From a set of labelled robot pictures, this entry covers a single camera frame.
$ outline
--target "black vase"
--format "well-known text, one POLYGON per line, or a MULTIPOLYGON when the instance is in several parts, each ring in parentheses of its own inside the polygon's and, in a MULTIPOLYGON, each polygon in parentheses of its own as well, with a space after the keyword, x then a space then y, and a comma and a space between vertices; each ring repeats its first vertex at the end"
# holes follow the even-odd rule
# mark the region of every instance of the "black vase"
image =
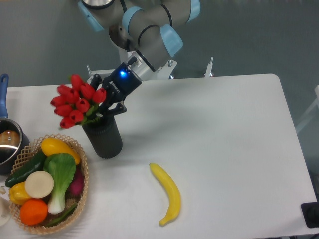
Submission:
POLYGON ((101 158, 113 158, 122 150, 122 139, 114 117, 103 117, 99 123, 82 126, 96 154, 101 158))

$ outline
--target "artificial flower bouquet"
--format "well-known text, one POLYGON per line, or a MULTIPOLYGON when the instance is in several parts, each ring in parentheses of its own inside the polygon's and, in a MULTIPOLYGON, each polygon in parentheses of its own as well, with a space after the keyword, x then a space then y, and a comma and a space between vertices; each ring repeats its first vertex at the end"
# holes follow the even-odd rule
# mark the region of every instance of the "artificial flower bouquet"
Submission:
POLYGON ((58 86, 59 96, 51 100, 51 104, 55 106, 54 112, 63 117, 61 128, 98 123, 101 117, 96 112, 99 104, 106 99, 106 90, 95 89, 77 74, 71 75, 70 80, 72 87, 58 86))

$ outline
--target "yellow bell pepper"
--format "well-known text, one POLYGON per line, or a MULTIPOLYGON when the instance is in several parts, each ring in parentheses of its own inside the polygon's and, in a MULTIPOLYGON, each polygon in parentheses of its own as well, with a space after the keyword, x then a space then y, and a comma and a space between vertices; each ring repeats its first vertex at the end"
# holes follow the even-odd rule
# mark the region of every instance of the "yellow bell pepper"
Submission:
POLYGON ((41 144, 41 149, 47 157, 58 153, 68 153, 73 156, 76 165, 81 162, 80 156, 67 143, 57 138, 46 138, 41 144))
POLYGON ((25 182, 15 184, 11 187, 9 189, 9 197, 13 203, 19 205, 23 205, 31 198, 25 190, 25 182))

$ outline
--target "banana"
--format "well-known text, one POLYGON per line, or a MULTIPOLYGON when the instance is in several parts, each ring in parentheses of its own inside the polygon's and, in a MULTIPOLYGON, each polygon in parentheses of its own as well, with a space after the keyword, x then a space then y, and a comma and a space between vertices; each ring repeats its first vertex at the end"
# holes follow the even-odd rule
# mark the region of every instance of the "banana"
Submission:
POLYGON ((168 222, 177 218, 179 214, 181 208, 180 192, 172 178, 158 164, 150 163, 150 169, 152 174, 162 184, 168 194, 169 207, 165 217, 159 221, 159 225, 163 227, 168 222))

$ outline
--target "woven basket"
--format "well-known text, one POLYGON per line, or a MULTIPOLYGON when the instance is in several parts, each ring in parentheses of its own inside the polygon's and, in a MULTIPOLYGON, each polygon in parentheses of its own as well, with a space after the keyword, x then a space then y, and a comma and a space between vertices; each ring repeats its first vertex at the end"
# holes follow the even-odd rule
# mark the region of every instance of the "woven basket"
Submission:
POLYGON ((70 193, 66 192, 65 195, 65 210, 70 208, 74 203, 77 203, 78 206, 75 209, 75 211, 68 216, 64 221, 60 222, 58 225, 53 226, 53 227, 45 227, 48 222, 53 220, 54 218, 59 217, 62 213, 57 214, 57 215, 52 215, 48 214, 47 218, 40 224, 35 225, 35 226, 27 226, 24 223, 21 222, 20 219, 20 208, 21 205, 15 204, 13 202, 10 203, 10 210, 12 214, 12 218, 19 224, 21 228, 23 228, 25 231, 28 231, 32 234, 39 234, 39 235, 44 235, 44 234, 50 234, 50 233, 55 233, 58 232, 65 227, 69 226, 72 224, 77 217, 80 215, 82 212, 85 202, 86 202, 86 197, 87 197, 87 192, 88 192, 88 183, 89 183, 89 171, 88 171, 88 163, 87 163, 87 158, 85 155, 85 152, 81 145, 75 141, 74 139, 65 136, 65 135, 46 135, 45 137, 41 137, 34 142, 30 143, 29 146, 26 146, 22 151, 21 154, 18 156, 17 160, 15 161, 15 164, 13 166, 12 173, 17 171, 20 167, 22 167, 26 162, 28 162, 41 148, 41 143, 43 142, 44 139, 46 138, 57 138, 65 143, 67 143, 71 148, 73 148, 81 157, 81 170, 82 174, 84 176, 84 189, 81 194, 81 196, 75 197, 72 196, 70 193))

